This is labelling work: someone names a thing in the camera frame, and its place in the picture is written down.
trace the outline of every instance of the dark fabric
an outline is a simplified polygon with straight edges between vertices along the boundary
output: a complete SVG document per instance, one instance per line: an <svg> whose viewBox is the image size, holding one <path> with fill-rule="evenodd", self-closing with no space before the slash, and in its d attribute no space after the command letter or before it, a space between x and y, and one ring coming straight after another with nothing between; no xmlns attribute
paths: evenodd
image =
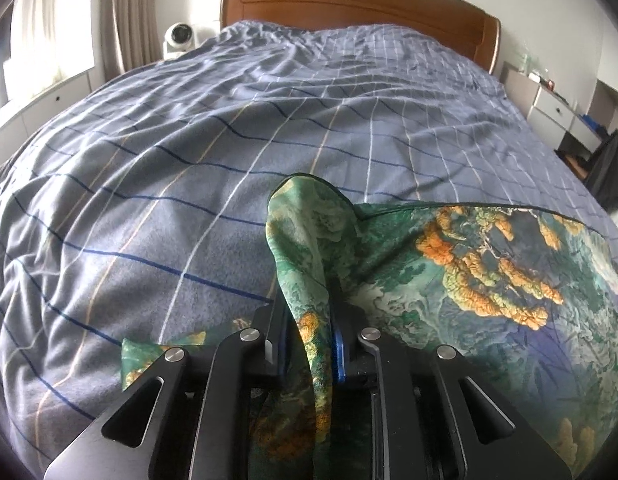
<svg viewBox="0 0 618 480"><path fill-rule="evenodd" d="M587 161L583 184L607 212L618 209L618 130Z"/></svg>

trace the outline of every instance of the gray-blue bed sheet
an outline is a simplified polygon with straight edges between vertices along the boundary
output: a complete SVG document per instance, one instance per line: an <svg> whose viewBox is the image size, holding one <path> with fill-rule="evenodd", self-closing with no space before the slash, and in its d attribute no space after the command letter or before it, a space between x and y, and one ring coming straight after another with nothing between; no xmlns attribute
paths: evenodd
<svg viewBox="0 0 618 480"><path fill-rule="evenodd" d="M42 477L119 393L120 344L253 311L275 288L269 193L316 174L353 202L609 216L472 62L393 25L242 22L135 70L0 170L0 428Z"/></svg>

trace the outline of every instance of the triangular cutout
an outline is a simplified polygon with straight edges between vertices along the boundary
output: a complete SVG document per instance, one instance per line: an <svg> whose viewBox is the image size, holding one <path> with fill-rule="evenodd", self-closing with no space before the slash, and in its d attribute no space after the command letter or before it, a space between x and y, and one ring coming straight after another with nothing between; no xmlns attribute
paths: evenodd
<svg viewBox="0 0 618 480"><path fill-rule="evenodd" d="M163 382L159 378L143 385L106 421L102 436L125 446L140 446L161 387Z"/></svg>
<svg viewBox="0 0 618 480"><path fill-rule="evenodd" d="M516 427L480 386L471 377L459 382L480 443L490 444L510 436Z"/></svg>

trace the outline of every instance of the beige curtain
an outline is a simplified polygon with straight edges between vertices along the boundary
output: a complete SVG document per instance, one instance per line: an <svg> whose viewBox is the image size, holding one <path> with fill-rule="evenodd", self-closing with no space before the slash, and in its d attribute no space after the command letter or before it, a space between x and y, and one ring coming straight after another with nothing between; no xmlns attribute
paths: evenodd
<svg viewBox="0 0 618 480"><path fill-rule="evenodd" d="M155 0L102 0L100 29L105 79L162 57Z"/></svg>

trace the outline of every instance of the dresser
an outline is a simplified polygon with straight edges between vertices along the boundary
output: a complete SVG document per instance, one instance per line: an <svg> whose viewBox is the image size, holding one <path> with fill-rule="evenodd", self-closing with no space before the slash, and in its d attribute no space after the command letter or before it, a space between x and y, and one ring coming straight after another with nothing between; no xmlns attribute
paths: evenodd
<svg viewBox="0 0 618 480"><path fill-rule="evenodd" d="M587 152L601 143L598 135L556 95L515 70L506 70L502 82L507 97L521 111L534 133L557 150L569 133Z"/></svg>

